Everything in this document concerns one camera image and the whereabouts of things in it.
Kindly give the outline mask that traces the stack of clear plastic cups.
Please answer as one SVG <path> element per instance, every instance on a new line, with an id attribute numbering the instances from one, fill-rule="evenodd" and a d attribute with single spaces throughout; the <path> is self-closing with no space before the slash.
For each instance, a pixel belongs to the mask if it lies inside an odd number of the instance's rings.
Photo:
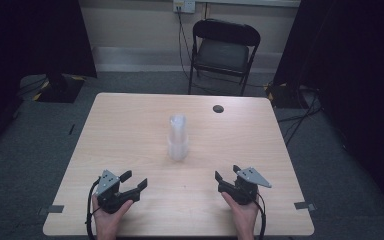
<path id="1" fill-rule="evenodd" d="M 183 160 L 188 154 L 188 134 L 186 116 L 182 114 L 170 117 L 170 131 L 167 137 L 168 155 L 174 161 Z"/>

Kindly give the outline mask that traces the black curtain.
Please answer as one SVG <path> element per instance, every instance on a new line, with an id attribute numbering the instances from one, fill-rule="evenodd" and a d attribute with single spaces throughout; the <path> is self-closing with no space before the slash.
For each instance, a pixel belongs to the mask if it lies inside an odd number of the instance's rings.
<path id="1" fill-rule="evenodd" d="M 274 82 L 318 90 L 384 194 L 384 0 L 300 0 Z"/>
<path id="2" fill-rule="evenodd" d="M 97 75 L 79 0 L 0 0 L 0 134 L 40 74 Z"/>

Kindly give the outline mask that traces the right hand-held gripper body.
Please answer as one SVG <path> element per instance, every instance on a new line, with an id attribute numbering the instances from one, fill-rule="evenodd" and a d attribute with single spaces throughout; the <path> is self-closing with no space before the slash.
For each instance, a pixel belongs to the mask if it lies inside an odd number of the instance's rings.
<path id="1" fill-rule="evenodd" d="M 256 199 L 259 186 L 271 188 L 272 184 L 255 168 L 248 167 L 236 174 L 233 184 L 223 179 L 222 184 L 218 184 L 218 191 L 228 193 L 240 205 L 247 205 Z"/>

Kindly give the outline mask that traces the person's left hand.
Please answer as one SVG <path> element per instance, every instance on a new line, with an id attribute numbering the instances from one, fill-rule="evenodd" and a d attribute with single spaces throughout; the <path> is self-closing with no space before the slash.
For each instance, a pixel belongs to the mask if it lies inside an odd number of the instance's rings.
<path id="1" fill-rule="evenodd" d="M 133 201 L 128 200 L 115 213 L 109 214 L 99 208 L 97 196 L 93 195 L 93 218 L 97 240 L 116 240 L 120 222 L 132 205 Z"/>

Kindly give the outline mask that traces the grey tape strip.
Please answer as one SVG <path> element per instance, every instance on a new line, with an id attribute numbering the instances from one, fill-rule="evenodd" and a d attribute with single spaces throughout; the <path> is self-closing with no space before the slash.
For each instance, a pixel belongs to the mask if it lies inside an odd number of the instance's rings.
<path id="1" fill-rule="evenodd" d="M 38 215 L 44 216 L 49 213 L 62 213 L 64 205 L 51 205 L 49 207 L 40 208 Z"/>
<path id="2" fill-rule="evenodd" d="M 294 206 L 297 210 L 307 209 L 308 211 L 315 211 L 317 208 L 313 203 L 308 202 L 295 202 Z"/>

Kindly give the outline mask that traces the white wall socket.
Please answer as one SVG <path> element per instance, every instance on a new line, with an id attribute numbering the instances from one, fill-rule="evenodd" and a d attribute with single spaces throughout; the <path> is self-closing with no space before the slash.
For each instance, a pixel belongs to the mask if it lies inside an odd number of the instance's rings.
<path id="1" fill-rule="evenodd" d="M 175 13 L 193 14 L 195 9 L 195 0 L 173 0 L 173 11 Z"/>

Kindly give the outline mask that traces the person's right hand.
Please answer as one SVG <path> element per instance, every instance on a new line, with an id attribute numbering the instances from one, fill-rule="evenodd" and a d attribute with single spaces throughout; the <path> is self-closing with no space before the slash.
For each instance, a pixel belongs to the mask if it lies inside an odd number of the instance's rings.
<path id="1" fill-rule="evenodd" d="M 226 192 L 222 192 L 221 196 L 231 209 L 237 239 L 254 240 L 254 227 L 259 211 L 258 206 L 255 203 L 240 205 Z"/>

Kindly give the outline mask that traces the black stand base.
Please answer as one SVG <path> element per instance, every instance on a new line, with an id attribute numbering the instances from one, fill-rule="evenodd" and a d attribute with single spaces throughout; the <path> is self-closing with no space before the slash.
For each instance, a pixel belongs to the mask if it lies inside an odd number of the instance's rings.
<path id="1" fill-rule="evenodd" d="M 267 98 L 274 108 L 308 109 L 309 106 L 299 90 L 293 90 L 286 84 L 279 86 L 268 84 L 265 87 Z"/>
<path id="2" fill-rule="evenodd" d="M 37 102 L 73 103 L 85 78 L 63 74 L 47 74 L 45 83 L 33 97 Z"/>

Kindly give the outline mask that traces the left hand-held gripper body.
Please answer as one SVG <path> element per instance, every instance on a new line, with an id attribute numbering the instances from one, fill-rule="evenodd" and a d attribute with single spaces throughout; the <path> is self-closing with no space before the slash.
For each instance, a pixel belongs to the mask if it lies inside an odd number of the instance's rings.
<path id="1" fill-rule="evenodd" d="M 128 200 L 140 200 L 141 191 L 136 187 L 126 192 L 120 192 L 119 177 L 109 170 L 104 170 L 96 191 L 98 205 L 106 213 L 113 214 Z"/>

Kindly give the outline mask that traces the black folding chair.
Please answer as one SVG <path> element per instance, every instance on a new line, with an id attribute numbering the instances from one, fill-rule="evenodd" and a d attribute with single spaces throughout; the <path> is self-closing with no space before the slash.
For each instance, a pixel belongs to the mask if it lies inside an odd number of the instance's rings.
<path id="1" fill-rule="evenodd" d="M 194 24 L 188 93 L 191 93 L 194 71 L 207 71 L 240 77 L 244 94 L 260 33 L 250 25 L 218 19 L 203 19 Z"/>

